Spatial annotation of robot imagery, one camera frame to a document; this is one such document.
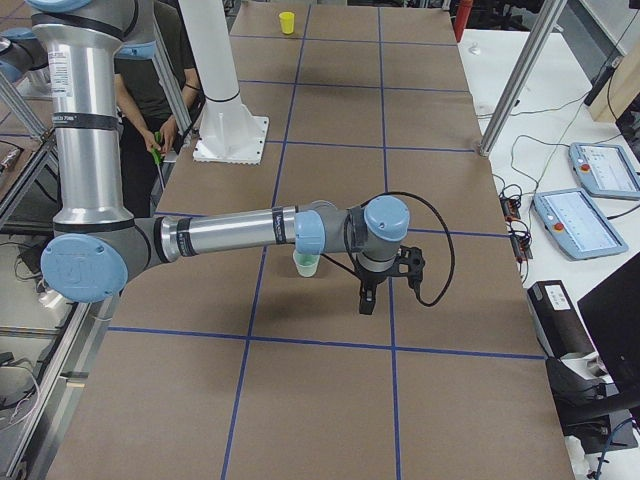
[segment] person's arm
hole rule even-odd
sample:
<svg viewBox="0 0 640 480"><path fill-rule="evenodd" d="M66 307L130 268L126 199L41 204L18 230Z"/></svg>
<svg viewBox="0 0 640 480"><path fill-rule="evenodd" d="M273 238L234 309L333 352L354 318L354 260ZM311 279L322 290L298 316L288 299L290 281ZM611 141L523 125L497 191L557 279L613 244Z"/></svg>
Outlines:
<svg viewBox="0 0 640 480"><path fill-rule="evenodd" d="M116 102L124 116L131 122L131 124L140 132L140 135L144 139L144 143L147 146L147 150L151 152L154 148L157 150L161 150L162 147L158 145L155 140L153 132L149 130L147 127L147 122L144 121L144 117L142 113L140 113L140 109L136 102L131 97L129 90L127 90L126 85L124 84L124 80L122 79L122 75L115 75L115 88L116 88Z"/></svg>
<svg viewBox="0 0 640 480"><path fill-rule="evenodd" d="M198 72L195 68L185 69L184 76L186 81L184 87L182 87L182 100L188 110L198 97L198 92L200 91L200 80L198 79ZM171 115L167 121L162 124L162 127L160 127L160 133L164 140L161 152L166 155L171 150L173 142L176 139L176 135L178 135L178 123L173 115Z"/></svg>

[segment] black pants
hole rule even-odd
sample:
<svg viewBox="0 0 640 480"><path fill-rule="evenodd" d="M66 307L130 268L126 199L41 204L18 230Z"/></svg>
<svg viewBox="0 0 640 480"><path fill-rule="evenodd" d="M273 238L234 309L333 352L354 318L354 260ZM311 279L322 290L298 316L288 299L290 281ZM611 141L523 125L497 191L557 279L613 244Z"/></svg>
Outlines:
<svg viewBox="0 0 640 480"><path fill-rule="evenodd" d="M165 120L145 118L149 130L157 132ZM151 191L158 177L153 157L147 152L142 135L126 118L120 138L120 168L122 170L122 196L124 206L134 217L151 216Z"/></svg>

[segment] table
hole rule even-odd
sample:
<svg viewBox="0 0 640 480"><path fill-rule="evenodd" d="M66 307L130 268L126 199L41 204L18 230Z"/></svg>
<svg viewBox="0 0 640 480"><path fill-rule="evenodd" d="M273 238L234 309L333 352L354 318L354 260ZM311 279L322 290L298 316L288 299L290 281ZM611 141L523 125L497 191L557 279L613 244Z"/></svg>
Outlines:
<svg viewBox="0 0 640 480"><path fill-rule="evenodd" d="M479 116L493 112L526 37L527 34L521 32L465 31L459 50ZM589 80L562 35L553 33L527 80L519 97L520 103L513 113L560 107L581 98L590 89ZM488 119L481 118L480 128L484 130L488 122ZM582 102L577 101L558 111L510 117L491 152L490 160L496 174L507 183L521 185L527 192L534 188L533 182L510 167L511 147L518 135L528 134L548 143L570 144L598 142L619 133L614 124L594 122ZM635 155L622 137L607 143L621 145L632 159L636 170L640 171ZM553 154L549 168L540 182L541 192L579 186L571 172L567 149L560 147L554 153L554 148L520 140L515 149L515 165L534 178L540 177L547 159ZM500 190L500 182L497 181L496 184ZM621 200L598 198L595 201L606 215L614 215L634 205L634 202ZM570 261L552 242L537 216L529 215L530 203L531 195L525 196L521 208L521 215L530 224L533 236L534 258L529 262L525 288L540 280L560 279L572 300L577 302L640 251L640 212L634 212L612 222L628 243L628 252L588 261ZM597 464L595 457L590 456L592 466ZM607 454L607 459L611 464L604 468L601 477L603 480L637 478L640 471L639 449L611 452Z"/></svg>
<svg viewBox="0 0 640 480"><path fill-rule="evenodd" d="M354 280L324 261L298 277L291 247L146 272L48 478L573 478L448 14L247 3L231 37L243 100L270 117L262 163L186 150L158 215L413 191L454 232L451 291L425 310L391 282L359 316ZM409 206L433 298L447 243Z"/></svg>

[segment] brown table surface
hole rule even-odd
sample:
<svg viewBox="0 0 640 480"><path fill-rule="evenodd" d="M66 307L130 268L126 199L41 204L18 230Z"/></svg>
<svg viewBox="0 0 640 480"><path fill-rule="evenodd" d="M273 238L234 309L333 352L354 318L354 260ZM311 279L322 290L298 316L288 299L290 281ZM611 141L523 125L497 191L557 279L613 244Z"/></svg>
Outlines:
<svg viewBox="0 0 640 480"><path fill-rule="evenodd" d="M248 3L231 37L270 117L262 163L187 150L158 214L411 191L454 232L451 289L425 309L384 284L366 317L352 277L297 276L291 246L157 267L127 287L48 478L572 479L448 13ZM446 237L408 204L432 299Z"/></svg>

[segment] sticker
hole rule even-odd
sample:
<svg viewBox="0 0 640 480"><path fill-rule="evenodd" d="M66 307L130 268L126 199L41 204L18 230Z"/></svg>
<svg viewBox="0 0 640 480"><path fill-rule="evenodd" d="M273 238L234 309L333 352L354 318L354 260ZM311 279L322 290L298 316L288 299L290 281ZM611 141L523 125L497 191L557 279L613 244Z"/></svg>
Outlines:
<svg viewBox="0 0 640 480"><path fill-rule="evenodd" d="M49 72L51 96L54 98L72 97L73 86L67 52L49 52Z"/></svg>
<svg viewBox="0 0 640 480"><path fill-rule="evenodd" d="M560 285L545 285L547 296L554 310L571 310L571 305Z"/></svg>

